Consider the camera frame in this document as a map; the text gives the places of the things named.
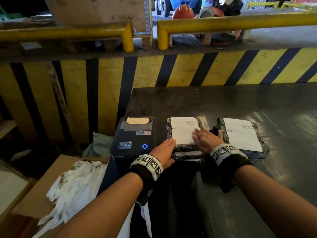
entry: open cardboard box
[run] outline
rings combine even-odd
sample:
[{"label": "open cardboard box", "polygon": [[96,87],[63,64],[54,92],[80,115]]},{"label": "open cardboard box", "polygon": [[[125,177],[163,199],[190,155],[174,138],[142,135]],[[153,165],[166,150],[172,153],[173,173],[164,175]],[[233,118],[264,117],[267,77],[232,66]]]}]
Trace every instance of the open cardboard box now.
[{"label": "open cardboard box", "polygon": [[[41,219],[48,215],[52,208],[53,203],[46,197],[47,192],[55,182],[55,180],[63,172],[66,172],[73,168],[73,164],[78,161],[101,161],[102,163],[108,163],[108,158],[86,158],[80,159],[67,155],[59,156],[52,166],[46,171],[42,178],[34,185],[30,192],[24,197],[24,199],[12,210],[12,213],[32,217],[35,219]],[[49,230],[41,238],[49,238],[54,236],[63,224],[59,225],[53,230]]]}]

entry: tire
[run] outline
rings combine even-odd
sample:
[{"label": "tire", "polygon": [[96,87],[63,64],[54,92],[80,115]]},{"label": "tire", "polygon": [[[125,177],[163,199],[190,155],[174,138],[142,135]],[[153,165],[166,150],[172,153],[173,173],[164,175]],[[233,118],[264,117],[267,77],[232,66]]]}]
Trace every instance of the tire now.
[{"label": "tire", "polygon": [[170,15],[171,10],[171,1],[170,0],[162,0],[162,15],[168,17]]},{"label": "tire", "polygon": [[155,13],[157,16],[162,15],[162,11],[159,10],[158,0],[154,0]]},{"label": "tire", "polygon": [[202,0],[198,0],[196,6],[193,8],[194,15],[200,13]]}]

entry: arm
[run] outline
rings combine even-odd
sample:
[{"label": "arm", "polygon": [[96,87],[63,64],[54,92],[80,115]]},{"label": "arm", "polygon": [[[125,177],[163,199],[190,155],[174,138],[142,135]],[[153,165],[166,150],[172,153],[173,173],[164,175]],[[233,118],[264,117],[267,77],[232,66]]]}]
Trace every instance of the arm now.
[{"label": "arm", "polygon": [[[171,159],[175,145],[176,140],[171,138],[150,152],[161,162],[163,169],[175,162]],[[54,237],[116,238],[142,188],[140,176],[126,174],[83,208]]]},{"label": "arm", "polygon": [[317,237],[317,208],[251,165],[234,173],[248,201],[278,237]]},{"label": "arm", "polygon": [[[215,136],[207,130],[196,129],[192,138],[204,154],[210,154],[224,144],[220,130]],[[317,208],[249,164],[247,158],[230,156],[219,168],[235,179],[248,201],[278,237],[317,237]]]}]

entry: table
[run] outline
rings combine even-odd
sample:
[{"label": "table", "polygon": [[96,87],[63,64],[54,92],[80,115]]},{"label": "table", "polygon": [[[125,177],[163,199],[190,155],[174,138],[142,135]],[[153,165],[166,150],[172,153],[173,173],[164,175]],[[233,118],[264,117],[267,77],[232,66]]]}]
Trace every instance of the table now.
[{"label": "table", "polygon": [[[317,206],[317,83],[133,89],[126,116],[155,116],[157,145],[165,119],[218,117],[257,122],[271,149],[256,167]],[[238,187],[224,194],[200,165],[176,162],[149,198],[153,238],[275,237]]]}]

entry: yellow pole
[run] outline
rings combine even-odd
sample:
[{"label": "yellow pole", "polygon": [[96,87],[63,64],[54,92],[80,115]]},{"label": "yellow pole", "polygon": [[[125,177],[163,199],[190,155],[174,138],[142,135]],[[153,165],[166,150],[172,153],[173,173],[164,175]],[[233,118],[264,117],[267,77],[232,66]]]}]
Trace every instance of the yellow pole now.
[{"label": "yellow pole", "polygon": [[130,23],[107,24],[100,27],[44,27],[0,30],[0,42],[89,39],[116,36],[121,36],[125,52],[132,52],[134,50]]},{"label": "yellow pole", "polygon": [[317,25],[317,11],[158,21],[158,48],[168,49],[169,34],[310,25]]}]

